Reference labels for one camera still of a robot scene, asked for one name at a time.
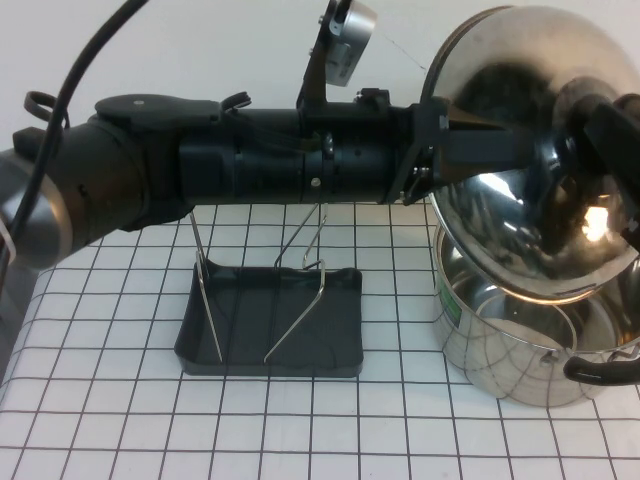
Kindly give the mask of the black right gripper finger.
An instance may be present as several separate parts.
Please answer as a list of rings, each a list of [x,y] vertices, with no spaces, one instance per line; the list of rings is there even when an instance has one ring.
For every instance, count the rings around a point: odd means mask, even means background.
[[[597,151],[638,151],[639,100],[598,104],[588,117],[584,133]]]
[[[638,194],[639,145],[605,144],[598,148],[598,152],[608,172],[620,180],[630,194]]]

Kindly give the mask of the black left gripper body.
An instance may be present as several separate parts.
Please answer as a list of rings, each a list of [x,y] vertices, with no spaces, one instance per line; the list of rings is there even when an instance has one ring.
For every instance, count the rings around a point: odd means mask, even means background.
[[[386,90],[324,105],[324,201],[412,204],[434,188],[435,160],[447,129],[448,102],[433,97],[408,107]]]

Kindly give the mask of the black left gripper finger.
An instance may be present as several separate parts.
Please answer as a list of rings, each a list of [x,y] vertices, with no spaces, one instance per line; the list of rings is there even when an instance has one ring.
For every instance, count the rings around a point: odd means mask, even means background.
[[[439,158],[440,174],[482,174],[523,169],[532,161],[527,130],[450,130]]]

